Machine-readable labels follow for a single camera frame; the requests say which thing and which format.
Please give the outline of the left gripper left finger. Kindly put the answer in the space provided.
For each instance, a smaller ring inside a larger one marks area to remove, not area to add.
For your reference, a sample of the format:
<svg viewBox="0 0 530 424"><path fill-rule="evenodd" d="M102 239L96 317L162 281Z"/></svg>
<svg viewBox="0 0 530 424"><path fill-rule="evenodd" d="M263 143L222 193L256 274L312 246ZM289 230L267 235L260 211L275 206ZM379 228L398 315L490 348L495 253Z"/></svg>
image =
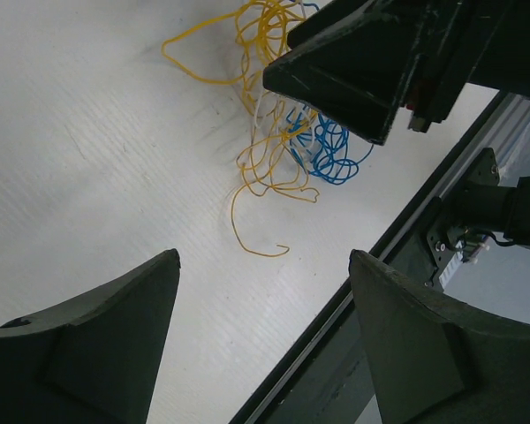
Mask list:
<svg viewBox="0 0 530 424"><path fill-rule="evenodd" d="M144 423L178 293L166 250L0 326L0 423Z"/></svg>

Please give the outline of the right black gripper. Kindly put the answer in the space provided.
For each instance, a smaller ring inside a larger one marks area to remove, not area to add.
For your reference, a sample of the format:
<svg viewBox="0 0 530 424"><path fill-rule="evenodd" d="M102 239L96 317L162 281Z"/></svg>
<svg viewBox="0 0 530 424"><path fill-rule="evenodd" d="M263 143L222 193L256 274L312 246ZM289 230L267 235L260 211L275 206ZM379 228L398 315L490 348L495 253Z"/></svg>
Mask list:
<svg viewBox="0 0 530 424"><path fill-rule="evenodd" d="M530 1L332 1L288 44L265 87L377 146L398 108L424 133L467 83L530 100Z"/></svg>

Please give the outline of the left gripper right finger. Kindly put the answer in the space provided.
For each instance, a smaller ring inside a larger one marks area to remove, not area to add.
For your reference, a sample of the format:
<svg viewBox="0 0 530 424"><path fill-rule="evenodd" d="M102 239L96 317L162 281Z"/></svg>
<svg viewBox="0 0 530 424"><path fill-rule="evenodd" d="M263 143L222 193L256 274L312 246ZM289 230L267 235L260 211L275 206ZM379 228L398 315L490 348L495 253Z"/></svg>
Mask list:
<svg viewBox="0 0 530 424"><path fill-rule="evenodd" d="M364 251L352 251L349 274L382 422L530 423L530 324Z"/></svg>

